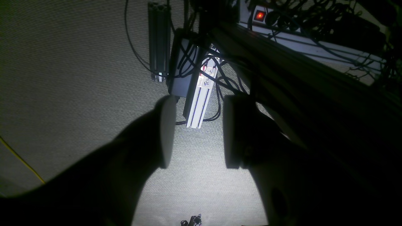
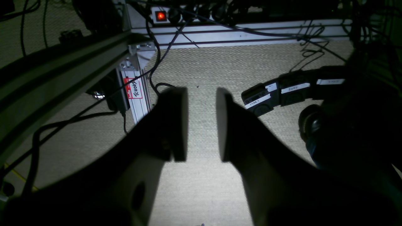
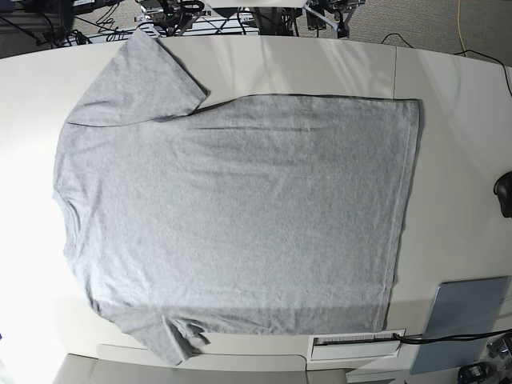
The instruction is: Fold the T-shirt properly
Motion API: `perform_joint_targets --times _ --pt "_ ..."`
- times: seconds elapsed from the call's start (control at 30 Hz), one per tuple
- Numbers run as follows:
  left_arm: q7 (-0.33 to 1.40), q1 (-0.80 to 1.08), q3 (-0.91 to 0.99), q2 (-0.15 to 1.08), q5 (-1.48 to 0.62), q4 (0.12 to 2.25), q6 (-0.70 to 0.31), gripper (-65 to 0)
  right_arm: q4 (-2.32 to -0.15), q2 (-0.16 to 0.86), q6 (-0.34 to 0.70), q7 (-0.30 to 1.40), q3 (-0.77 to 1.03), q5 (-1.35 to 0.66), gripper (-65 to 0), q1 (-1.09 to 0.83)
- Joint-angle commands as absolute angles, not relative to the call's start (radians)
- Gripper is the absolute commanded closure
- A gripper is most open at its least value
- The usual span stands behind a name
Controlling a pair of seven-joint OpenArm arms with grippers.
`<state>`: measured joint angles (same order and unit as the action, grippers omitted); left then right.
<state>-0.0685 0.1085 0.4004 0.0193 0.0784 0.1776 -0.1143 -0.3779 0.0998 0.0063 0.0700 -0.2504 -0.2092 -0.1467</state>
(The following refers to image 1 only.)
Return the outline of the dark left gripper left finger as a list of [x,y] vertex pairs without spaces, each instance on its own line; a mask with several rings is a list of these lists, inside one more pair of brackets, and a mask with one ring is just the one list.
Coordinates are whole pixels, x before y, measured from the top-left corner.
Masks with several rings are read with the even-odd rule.
[[1,225],[130,226],[146,181],[171,161],[176,104],[173,96],[164,96],[43,186],[1,198]]

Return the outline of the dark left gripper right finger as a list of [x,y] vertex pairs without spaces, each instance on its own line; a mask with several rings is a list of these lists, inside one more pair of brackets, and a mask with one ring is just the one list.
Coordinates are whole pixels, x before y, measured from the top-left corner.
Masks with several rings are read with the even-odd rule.
[[225,164],[249,170],[270,226],[400,226],[401,170],[288,139],[244,95],[224,97]]

